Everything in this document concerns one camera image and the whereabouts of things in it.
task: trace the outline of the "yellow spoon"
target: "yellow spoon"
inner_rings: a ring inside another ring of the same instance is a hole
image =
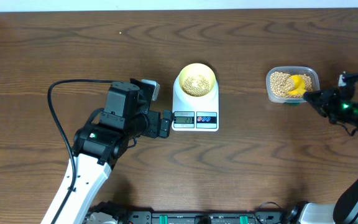
[[[301,75],[292,75],[292,76],[290,76],[290,78],[295,82],[295,89],[292,91],[288,91],[287,93],[291,96],[295,96],[298,94],[303,96],[303,94],[306,92],[306,90],[305,90],[306,83],[302,79],[302,76]]]

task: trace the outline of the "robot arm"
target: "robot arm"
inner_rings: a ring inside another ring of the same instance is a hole
[[[149,110],[151,101],[157,99],[158,89],[158,83],[150,80],[111,83],[105,108],[94,111],[75,134],[70,152],[76,168],[75,184],[71,188],[74,172],[69,160],[63,182],[42,220],[43,224],[83,223],[117,159],[127,148],[135,146],[128,147],[129,140],[133,139],[136,144],[136,138],[141,135],[169,137],[171,111],[165,110],[163,119],[160,119],[159,112]],[[99,123],[92,123],[99,113]]]
[[[350,101],[354,94],[354,84],[358,82],[358,74],[343,74],[339,79],[339,88],[305,93],[304,98],[332,124],[345,123],[358,131],[358,103]],[[318,205],[309,203],[303,208],[299,223],[353,223],[358,224],[358,179],[341,195],[335,205]]]

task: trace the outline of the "white wall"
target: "white wall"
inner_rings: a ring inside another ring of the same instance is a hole
[[[0,0],[0,12],[358,7],[358,0]]]

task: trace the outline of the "wooden table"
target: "wooden table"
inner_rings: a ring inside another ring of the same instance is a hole
[[[358,72],[358,9],[0,13],[0,223],[39,223],[67,168],[47,106],[51,83],[156,80],[152,109],[162,111],[193,62],[216,70],[220,130],[140,138],[94,203],[178,211],[335,203],[358,178],[358,134],[308,104],[271,103],[265,89],[276,66],[311,67],[322,88],[343,70]],[[56,87],[70,140],[108,88]]]

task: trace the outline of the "plastic container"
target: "plastic container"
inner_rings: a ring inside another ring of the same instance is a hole
[[[271,102],[274,103],[304,103],[306,102],[303,98],[288,98],[288,97],[280,97],[274,95],[272,92],[272,88],[270,86],[270,76],[273,72],[283,72],[288,73],[290,75],[307,75],[311,79],[311,86],[313,90],[320,90],[320,83],[318,81],[317,73],[308,67],[299,67],[299,66],[283,66],[283,67],[275,67],[268,72],[266,76],[266,89],[268,98]]]

